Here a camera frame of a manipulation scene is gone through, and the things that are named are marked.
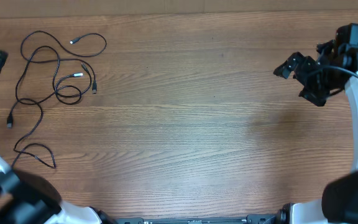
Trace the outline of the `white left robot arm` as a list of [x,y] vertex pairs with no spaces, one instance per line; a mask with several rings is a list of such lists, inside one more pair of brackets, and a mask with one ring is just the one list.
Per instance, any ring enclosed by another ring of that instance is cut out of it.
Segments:
[[[32,61],[32,58],[41,49],[50,49],[54,51],[56,55],[56,59],[52,60],[52,62],[57,63],[55,76],[53,77],[52,82],[53,92],[40,101],[35,101],[30,98],[19,98],[18,86],[21,83],[22,79],[25,77],[29,64],[31,62],[34,62]],[[6,63],[7,56],[7,52],[0,50],[0,73],[4,64]],[[78,207],[69,202],[65,202],[64,200],[62,200],[56,188],[54,188],[54,186],[51,185],[47,180],[42,177],[25,172],[23,170],[15,169],[14,167],[18,158],[20,158],[20,156],[23,154],[27,154],[49,168],[57,168],[52,150],[44,144],[32,143],[25,146],[21,151],[17,151],[16,149],[17,145],[22,140],[33,134],[33,132],[42,122],[44,118],[44,110],[41,106],[41,103],[48,100],[53,95],[56,95],[56,98],[61,101],[61,103],[66,105],[75,105],[82,100],[83,92],[76,86],[60,86],[62,81],[69,78],[80,77],[83,75],[82,73],[66,75],[59,81],[57,81],[57,83],[55,83],[55,77],[60,68],[60,62],[61,58],[54,48],[47,45],[38,47],[33,51],[30,58],[27,59],[27,64],[24,69],[24,72],[20,77],[19,81],[17,82],[15,90],[16,102],[13,104],[7,117],[7,126],[11,127],[13,125],[13,112],[18,104],[37,106],[40,110],[40,118],[36,122],[34,127],[16,142],[16,145],[14,146],[14,152],[17,153],[17,156],[11,165],[9,165],[4,159],[0,157],[0,196],[10,195],[12,197],[11,201],[3,205],[0,209],[0,223],[117,223],[117,221],[109,217],[102,210],[98,210],[93,207]],[[76,95],[71,96],[62,96],[59,92],[64,88],[73,88],[78,93]],[[62,101],[60,99],[61,97],[78,97],[78,99],[72,103],[67,103]],[[36,155],[26,151],[32,146],[39,146],[46,149],[50,153],[52,164],[48,164]]]

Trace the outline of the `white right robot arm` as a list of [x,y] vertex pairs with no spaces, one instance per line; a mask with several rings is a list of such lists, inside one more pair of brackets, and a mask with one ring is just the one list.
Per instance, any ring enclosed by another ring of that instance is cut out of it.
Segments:
[[349,174],[329,183],[321,199],[289,203],[267,223],[358,223],[358,24],[339,27],[336,37],[316,47],[318,59],[295,52],[274,70],[303,85],[299,96],[316,106],[344,92],[352,115],[353,161]]

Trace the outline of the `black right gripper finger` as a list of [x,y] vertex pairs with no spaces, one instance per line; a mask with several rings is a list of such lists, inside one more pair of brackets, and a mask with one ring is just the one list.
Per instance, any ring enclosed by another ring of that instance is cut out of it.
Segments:
[[315,106],[324,106],[326,104],[326,98],[318,96],[315,92],[306,88],[302,89],[299,93],[299,97],[302,97]]
[[304,60],[305,56],[303,56],[300,52],[295,52],[291,54],[285,62],[279,65],[273,71],[273,74],[278,77],[288,78],[291,72],[293,72]]

